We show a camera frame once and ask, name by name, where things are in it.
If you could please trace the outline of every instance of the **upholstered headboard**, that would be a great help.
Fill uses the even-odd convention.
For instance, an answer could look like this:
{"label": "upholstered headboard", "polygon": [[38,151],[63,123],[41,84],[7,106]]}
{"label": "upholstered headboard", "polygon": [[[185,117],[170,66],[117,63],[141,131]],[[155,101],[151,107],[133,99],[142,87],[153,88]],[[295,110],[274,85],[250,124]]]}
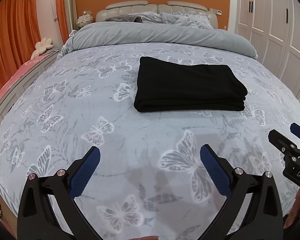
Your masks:
{"label": "upholstered headboard", "polygon": [[172,13],[172,12],[195,12],[198,14],[208,15],[211,25],[214,29],[218,28],[217,16],[208,11],[206,7],[189,2],[168,1],[167,4],[148,4],[147,1],[126,1],[110,4],[105,10],[96,15],[96,22],[102,22],[106,18],[118,16],[121,14],[137,13],[137,12],[155,12],[155,13]]}

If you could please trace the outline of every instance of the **butterfly print bedspread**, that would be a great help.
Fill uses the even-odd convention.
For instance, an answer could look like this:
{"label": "butterfly print bedspread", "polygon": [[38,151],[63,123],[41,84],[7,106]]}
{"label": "butterfly print bedspread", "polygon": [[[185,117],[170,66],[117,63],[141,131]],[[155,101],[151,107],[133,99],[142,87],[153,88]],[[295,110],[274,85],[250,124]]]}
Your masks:
{"label": "butterfly print bedspread", "polygon": [[[245,110],[138,113],[133,102],[141,56],[189,68],[229,65],[247,87]],[[100,164],[75,201],[104,239],[197,239],[225,200],[200,162],[200,147],[208,143],[247,173],[271,171],[286,214],[297,186],[283,177],[283,155],[267,135],[277,129],[300,147],[292,122],[300,124],[300,103],[252,58],[167,43],[82,49],[45,71],[0,125],[0,194],[17,214],[27,175],[53,175],[97,146]]]}

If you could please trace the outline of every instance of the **gray blanket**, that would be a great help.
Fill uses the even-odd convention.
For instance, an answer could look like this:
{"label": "gray blanket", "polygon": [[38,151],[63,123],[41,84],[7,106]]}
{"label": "gray blanket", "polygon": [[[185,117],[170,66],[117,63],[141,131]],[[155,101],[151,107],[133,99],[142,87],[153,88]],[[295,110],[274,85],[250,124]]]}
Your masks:
{"label": "gray blanket", "polygon": [[142,19],[140,16],[130,15],[130,14],[122,14],[114,17],[109,17],[104,20],[104,22],[135,22],[142,23]]}
{"label": "gray blanket", "polygon": [[72,31],[57,59],[79,49],[102,45],[168,42],[223,49],[257,59],[251,43],[237,34],[224,30],[205,30],[165,24],[130,22],[99,22]]}

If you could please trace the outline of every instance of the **wardrobe door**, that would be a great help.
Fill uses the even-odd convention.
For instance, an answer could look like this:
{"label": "wardrobe door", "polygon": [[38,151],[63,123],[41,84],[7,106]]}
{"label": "wardrobe door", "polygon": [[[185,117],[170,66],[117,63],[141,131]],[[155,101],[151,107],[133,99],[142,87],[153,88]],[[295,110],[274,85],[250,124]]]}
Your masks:
{"label": "wardrobe door", "polygon": [[258,61],[263,59],[266,31],[268,25],[268,0],[251,0],[252,22],[248,40],[254,46],[258,54]]}
{"label": "wardrobe door", "polygon": [[300,4],[289,0],[290,23],[288,41],[277,77],[296,96],[300,90]]}
{"label": "wardrobe door", "polygon": [[237,30],[236,33],[248,39],[251,22],[251,0],[237,1]]}
{"label": "wardrobe door", "polygon": [[267,0],[269,3],[268,29],[264,54],[259,58],[263,66],[277,75],[287,45],[289,31],[289,0]]}

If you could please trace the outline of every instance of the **folded black towel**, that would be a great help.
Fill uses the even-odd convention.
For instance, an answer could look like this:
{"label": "folded black towel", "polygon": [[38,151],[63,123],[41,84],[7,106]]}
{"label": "folded black towel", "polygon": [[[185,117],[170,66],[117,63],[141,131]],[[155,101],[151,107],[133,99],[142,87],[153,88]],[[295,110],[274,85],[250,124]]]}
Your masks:
{"label": "folded black towel", "polygon": [[134,107],[167,110],[244,110],[245,86],[227,65],[185,66],[141,57]]}

